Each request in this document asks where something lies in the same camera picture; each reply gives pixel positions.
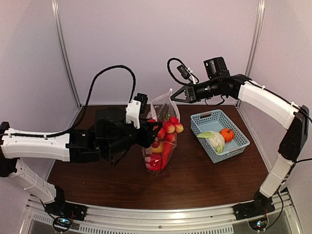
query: pumpkin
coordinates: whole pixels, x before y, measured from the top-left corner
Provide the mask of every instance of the pumpkin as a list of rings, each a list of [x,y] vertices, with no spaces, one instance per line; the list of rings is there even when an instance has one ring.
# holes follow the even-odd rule
[[[234,132],[229,128],[224,128],[220,131],[220,134],[223,136],[225,142],[231,142],[234,139]]]

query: bag of fruit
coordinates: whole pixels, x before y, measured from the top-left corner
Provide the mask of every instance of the bag of fruit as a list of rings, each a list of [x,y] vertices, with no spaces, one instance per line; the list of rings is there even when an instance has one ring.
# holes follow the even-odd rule
[[[149,122],[162,122],[162,128],[150,148],[143,148],[143,157],[148,172],[157,174],[168,164],[176,147],[176,134],[183,131],[180,112],[174,101],[170,100],[172,89],[156,97],[151,102],[147,117]]]

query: table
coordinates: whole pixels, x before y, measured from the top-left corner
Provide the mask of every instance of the table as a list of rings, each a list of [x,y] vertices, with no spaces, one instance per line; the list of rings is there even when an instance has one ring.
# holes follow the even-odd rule
[[[94,123],[88,107],[79,128]],[[56,161],[48,181],[65,191],[65,199],[90,205],[128,209],[198,208],[251,200],[267,176],[262,157],[234,106],[179,105],[184,132],[158,175],[146,172],[141,147],[133,146],[124,160],[110,167],[105,160],[87,164]],[[244,153],[213,164],[190,129],[190,115],[221,109],[251,142]]]

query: blue plastic basket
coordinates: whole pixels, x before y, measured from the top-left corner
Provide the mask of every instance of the blue plastic basket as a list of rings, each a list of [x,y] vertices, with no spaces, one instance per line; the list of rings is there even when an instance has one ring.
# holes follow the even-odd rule
[[[208,139],[197,138],[213,163],[241,154],[250,142],[221,110],[208,111],[191,116],[191,130],[195,136],[208,131],[220,132],[223,128],[233,130],[235,137],[231,142],[225,144],[224,150],[220,154],[215,151]]]

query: cabbage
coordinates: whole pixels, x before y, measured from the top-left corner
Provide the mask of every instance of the cabbage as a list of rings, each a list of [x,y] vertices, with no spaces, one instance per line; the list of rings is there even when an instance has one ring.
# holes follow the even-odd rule
[[[208,141],[218,154],[223,152],[225,140],[220,133],[209,131],[205,133],[200,133],[197,135],[197,137],[208,139]]]

